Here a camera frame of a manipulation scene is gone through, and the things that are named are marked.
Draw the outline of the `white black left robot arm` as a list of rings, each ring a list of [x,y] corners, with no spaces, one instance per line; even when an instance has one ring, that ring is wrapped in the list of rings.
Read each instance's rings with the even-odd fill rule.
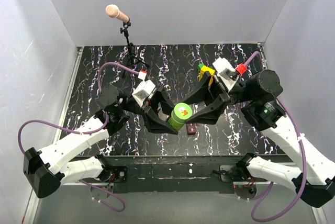
[[[74,158],[118,132],[129,120],[126,112],[141,115],[150,133],[177,134],[158,112],[161,110],[170,115],[174,104],[165,89],[156,87],[151,81],[141,82],[130,96],[107,85],[102,88],[98,104],[100,110],[66,137],[40,150],[30,148],[25,151],[23,173],[38,198],[48,197],[63,184],[87,178],[124,183],[128,172],[126,166],[112,165],[101,154],[79,161]]]

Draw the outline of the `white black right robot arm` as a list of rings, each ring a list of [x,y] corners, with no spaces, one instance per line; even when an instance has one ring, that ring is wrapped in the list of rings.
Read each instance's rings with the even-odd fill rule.
[[[214,125],[228,105],[246,102],[242,113],[257,131],[275,142],[296,164],[294,168],[267,161],[247,153],[236,163],[234,174],[243,181],[262,178],[298,193],[312,207],[319,208],[334,198],[334,162],[320,153],[302,133],[296,133],[293,121],[276,98],[283,91],[275,71],[263,70],[239,82],[232,89],[220,75],[204,74],[183,100],[186,104],[204,102],[205,108],[187,120],[188,124]]]

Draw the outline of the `brown weekly pill organizer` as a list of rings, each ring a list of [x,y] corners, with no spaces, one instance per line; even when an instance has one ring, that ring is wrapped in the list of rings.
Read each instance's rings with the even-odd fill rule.
[[[192,110],[192,115],[196,113],[196,109],[190,105],[191,110]],[[195,135],[197,133],[197,124],[192,123],[192,124],[186,124],[186,131],[188,135]]]

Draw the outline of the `green lidded pill bottle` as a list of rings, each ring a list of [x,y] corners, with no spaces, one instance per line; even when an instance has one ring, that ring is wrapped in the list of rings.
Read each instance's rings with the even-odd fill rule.
[[[192,116],[193,111],[190,105],[186,103],[178,103],[172,110],[167,123],[176,131],[179,131],[185,122]]]

